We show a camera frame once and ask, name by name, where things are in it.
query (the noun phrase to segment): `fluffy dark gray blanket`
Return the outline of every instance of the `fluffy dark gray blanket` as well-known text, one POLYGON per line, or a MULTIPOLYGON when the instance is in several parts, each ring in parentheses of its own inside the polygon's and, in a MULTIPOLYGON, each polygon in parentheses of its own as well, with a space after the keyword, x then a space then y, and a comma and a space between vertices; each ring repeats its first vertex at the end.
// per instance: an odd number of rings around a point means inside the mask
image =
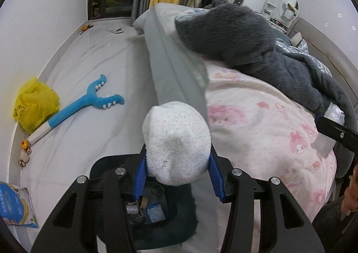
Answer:
MULTIPOLYGON (((189 49, 267 82, 315 115, 324 114, 331 102, 338 105, 344 125, 357 131, 354 108, 342 86, 306 55, 284 53, 275 46, 273 29, 250 8, 224 4, 187 10, 177 16, 175 26, 189 49)), ((343 177, 354 154, 339 143, 334 152, 336 177, 343 177)))

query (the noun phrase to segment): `rolled white sock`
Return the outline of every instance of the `rolled white sock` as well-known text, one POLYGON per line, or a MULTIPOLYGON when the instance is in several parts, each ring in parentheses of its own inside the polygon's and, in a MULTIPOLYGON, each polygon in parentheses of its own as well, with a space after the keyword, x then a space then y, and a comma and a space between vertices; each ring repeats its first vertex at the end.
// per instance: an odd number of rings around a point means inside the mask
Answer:
POLYGON ((191 183, 208 169, 210 131, 201 114, 190 105, 172 101, 152 107, 142 132, 148 175, 160 183, 191 183))

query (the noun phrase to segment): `plush toy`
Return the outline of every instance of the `plush toy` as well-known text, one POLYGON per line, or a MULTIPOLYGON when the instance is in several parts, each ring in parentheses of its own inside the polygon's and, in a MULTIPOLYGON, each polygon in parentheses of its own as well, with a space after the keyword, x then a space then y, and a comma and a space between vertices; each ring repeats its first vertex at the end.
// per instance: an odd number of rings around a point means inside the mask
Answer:
POLYGON ((23 168, 26 163, 30 160, 29 155, 31 154, 31 146, 35 144, 39 139, 51 131, 54 127, 60 124, 62 121, 73 115, 75 112, 85 106, 92 105, 98 109, 107 109, 112 105, 119 103, 124 104, 124 99, 119 94, 115 94, 109 97, 97 97, 96 91, 100 89, 107 78, 102 74, 101 77, 91 83, 87 88, 87 93, 71 103, 64 109, 60 110, 57 114, 51 117, 47 122, 42 124, 35 132, 33 132, 27 140, 21 142, 21 148, 23 149, 20 154, 19 165, 23 168))

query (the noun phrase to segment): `headboard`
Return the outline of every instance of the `headboard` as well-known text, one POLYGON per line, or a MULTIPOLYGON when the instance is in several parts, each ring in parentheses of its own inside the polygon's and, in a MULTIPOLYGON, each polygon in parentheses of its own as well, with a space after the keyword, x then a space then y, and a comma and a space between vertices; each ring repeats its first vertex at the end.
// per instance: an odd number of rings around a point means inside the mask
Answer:
POLYGON ((309 53, 325 64, 332 76, 349 95, 358 114, 358 70, 349 58, 316 27, 299 17, 287 36, 292 38, 300 32, 307 41, 309 53))

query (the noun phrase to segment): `blue plush toy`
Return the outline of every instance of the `blue plush toy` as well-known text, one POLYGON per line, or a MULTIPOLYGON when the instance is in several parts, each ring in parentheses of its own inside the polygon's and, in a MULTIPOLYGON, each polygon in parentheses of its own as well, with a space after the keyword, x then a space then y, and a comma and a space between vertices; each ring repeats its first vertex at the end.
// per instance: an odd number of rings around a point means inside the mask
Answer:
POLYGON ((28 155, 31 153, 31 145, 35 144, 39 139, 41 139, 54 127, 56 127, 58 124, 73 115, 81 108, 92 105, 98 109, 105 110, 107 108, 110 108, 112 105, 115 105, 116 103, 123 105, 124 99, 119 94, 115 94, 114 96, 109 97, 98 97, 96 95, 96 91, 106 83, 106 80, 107 78, 102 74, 98 80, 94 81, 89 85, 89 87, 87 88, 87 93, 84 96, 71 103, 70 105, 66 106, 64 109, 60 110, 47 122, 42 124, 35 132, 33 132, 29 136, 28 140, 24 140, 21 145, 25 151, 21 152, 19 165, 21 167, 24 167, 25 164, 29 161, 28 155))

